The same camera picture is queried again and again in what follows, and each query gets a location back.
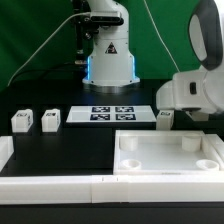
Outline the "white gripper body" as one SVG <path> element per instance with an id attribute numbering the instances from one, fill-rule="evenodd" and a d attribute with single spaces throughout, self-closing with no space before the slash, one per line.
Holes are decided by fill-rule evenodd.
<path id="1" fill-rule="evenodd" d="M 216 114 L 224 112 L 224 72 L 193 70 L 176 73 L 156 93 L 158 110 Z"/>

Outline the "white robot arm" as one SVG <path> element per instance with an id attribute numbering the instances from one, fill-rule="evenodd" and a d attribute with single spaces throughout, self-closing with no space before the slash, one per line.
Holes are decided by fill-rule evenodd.
<path id="1" fill-rule="evenodd" d="M 129 51 L 129 14 L 114 0 L 87 0 L 93 51 L 83 83 L 102 91 L 137 84 L 135 59 Z M 224 112 L 224 0 L 200 0 L 188 25 L 201 67 L 176 73 L 156 93 L 159 110 L 205 114 Z"/>

